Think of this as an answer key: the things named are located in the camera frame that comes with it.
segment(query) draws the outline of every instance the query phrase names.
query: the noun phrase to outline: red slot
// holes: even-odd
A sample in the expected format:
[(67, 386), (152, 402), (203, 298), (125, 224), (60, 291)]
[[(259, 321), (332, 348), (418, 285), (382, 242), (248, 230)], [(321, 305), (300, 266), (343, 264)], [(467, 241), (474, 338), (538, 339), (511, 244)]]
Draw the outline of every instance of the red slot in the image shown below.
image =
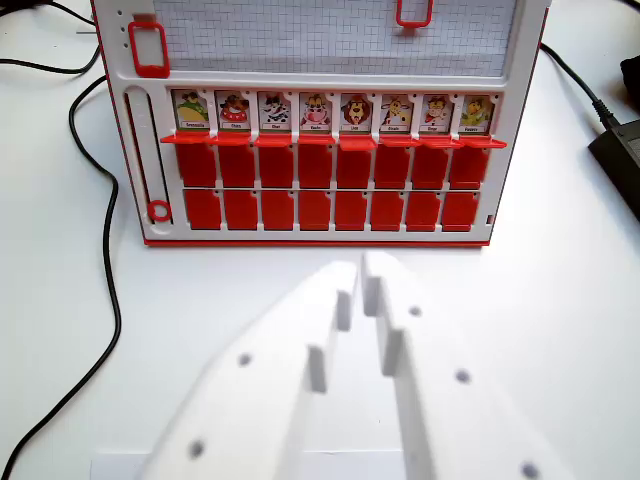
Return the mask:
[(216, 162), (211, 147), (205, 144), (176, 144), (178, 169), (185, 187), (215, 187)]
[(404, 188), (409, 171), (409, 151), (380, 145), (376, 153), (373, 178), (376, 188)]
[(293, 152), (289, 147), (258, 149), (263, 187), (290, 188), (293, 182)]
[(325, 192), (302, 190), (298, 194), (300, 230), (329, 230), (331, 199)]
[(449, 181), (454, 189), (480, 188), (489, 163), (489, 155), (478, 148), (464, 147), (453, 152)]
[(282, 190), (263, 190), (262, 223), (265, 230), (293, 230), (293, 198)]
[(367, 188), (371, 169), (370, 152), (338, 151), (338, 188)]
[(447, 173), (449, 155), (446, 150), (416, 148), (411, 181), (413, 188), (439, 190)]
[(409, 195), (405, 224), (408, 232), (433, 232), (440, 213), (440, 199), (435, 193), (413, 192)]
[(448, 193), (442, 209), (442, 230), (468, 232), (476, 218), (478, 199), (473, 193)]
[(220, 175), (225, 187), (253, 187), (253, 152), (247, 146), (218, 147)]
[(367, 197), (363, 192), (336, 192), (336, 230), (364, 230)]
[(246, 190), (226, 190), (224, 211), (229, 230), (256, 230), (258, 228), (258, 200)]
[(375, 192), (371, 202), (371, 230), (400, 230), (404, 199), (398, 192)]
[(220, 230), (220, 199), (213, 190), (185, 190), (184, 202), (192, 230)]
[(298, 145), (300, 188), (329, 188), (331, 150), (326, 145)]

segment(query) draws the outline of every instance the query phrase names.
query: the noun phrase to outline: screw hole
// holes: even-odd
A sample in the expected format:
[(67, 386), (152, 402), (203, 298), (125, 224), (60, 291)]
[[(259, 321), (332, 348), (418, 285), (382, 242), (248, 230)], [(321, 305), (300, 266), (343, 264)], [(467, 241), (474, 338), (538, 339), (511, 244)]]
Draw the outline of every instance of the screw hole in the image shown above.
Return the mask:
[(193, 459), (196, 459), (204, 453), (204, 443), (202, 440), (194, 440), (189, 445), (189, 456)]
[(241, 367), (246, 367), (250, 363), (251, 363), (251, 355), (249, 355), (248, 353), (243, 353), (238, 357), (238, 365), (240, 365)]
[(525, 478), (538, 478), (540, 472), (538, 471), (538, 467), (533, 463), (525, 463), (522, 465), (522, 475), (524, 475)]
[(456, 372), (456, 380), (460, 383), (469, 383), (471, 382), (471, 375), (464, 369), (460, 369)]

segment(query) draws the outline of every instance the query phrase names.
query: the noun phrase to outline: white table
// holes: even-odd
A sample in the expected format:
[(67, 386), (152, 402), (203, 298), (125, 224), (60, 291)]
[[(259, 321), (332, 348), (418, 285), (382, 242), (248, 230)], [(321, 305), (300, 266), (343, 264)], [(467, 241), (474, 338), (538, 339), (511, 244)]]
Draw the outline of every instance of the white table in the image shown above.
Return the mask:
[[(81, 0), (66, 2), (83, 11)], [(0, 56), (84, 64), (95, 47), (50, 8), (0, 20)], [(570, 32), (582, 31), (575, 36)], [(615, 0), (557, 0), (545, 41), (621, 122), (619, 62), (640, 54), (640, 15)], [(100, 236), (109, 186), (77, 151), (67, 110), (102, 73), (0, 68), (0, 463), (106, 346), (113, 318)], [(124, 330), (105, 368), (24, 451), (12, 479), (86, 480), (98, 451), (147, 451), (203, 363), (321, 265), (360, 249), (143, 246), (111, 102), (78, 113), (89, 151), (122, 189), (112, 253)], [(396, 249), (425, 296), (580, 479), (640, 471), (640, 225), (586, 149), (588, 99), (540, 54), (490, 247)], [(370, 319), (341, 337), (308, 450), (400, 446)]]

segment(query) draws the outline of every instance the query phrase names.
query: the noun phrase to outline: cartoon character picture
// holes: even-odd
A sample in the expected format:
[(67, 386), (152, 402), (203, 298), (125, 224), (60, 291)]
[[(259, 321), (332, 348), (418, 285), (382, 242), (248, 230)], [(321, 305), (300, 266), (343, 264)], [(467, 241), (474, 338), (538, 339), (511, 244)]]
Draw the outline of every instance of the cartoon character picture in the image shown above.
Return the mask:
[(488, 96), (471, 96), (464, 99), (460, 132), (485, 133), (489, 129), (493, 104)]
[(448, 95), (425, 95), (422, 103), (421, 132), (447, 133), (453, 104)]
[(406, 95), (382, 96), (381, 132), (408, 132), (411, 127), (413, 103)]
[(291, 108), (281, 93), (258, 93), (258, 108), (262, 130), (291, 130)]
[(249, 130), (249, 100), (240, 92), (216, 92), (220, 129)]
[(173, 90), (176, 125), (185, 130), (208, 130), (207, 101), (195, 90)]
[(331, 106), (320, 93), (300, 96), (300, 130), (328, 132), (331, 125)]
[(371, 131), (371, 104), (362, 94), (355, 94), (349, 97), (344, 95), (342, 104), (342, 118), (340, 129), (347, 132), (370, 132)]

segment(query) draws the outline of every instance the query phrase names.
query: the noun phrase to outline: cartoon lion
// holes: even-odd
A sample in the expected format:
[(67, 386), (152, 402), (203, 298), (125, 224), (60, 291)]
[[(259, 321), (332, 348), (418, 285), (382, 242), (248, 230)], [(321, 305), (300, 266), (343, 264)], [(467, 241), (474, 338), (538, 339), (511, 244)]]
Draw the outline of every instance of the cartoon lion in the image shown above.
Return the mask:
[(351, 125), (360, 125), (371, 115), (371, 106), (360, 95), (356, 95), (342, 107), (342, 111), (347, 122)]

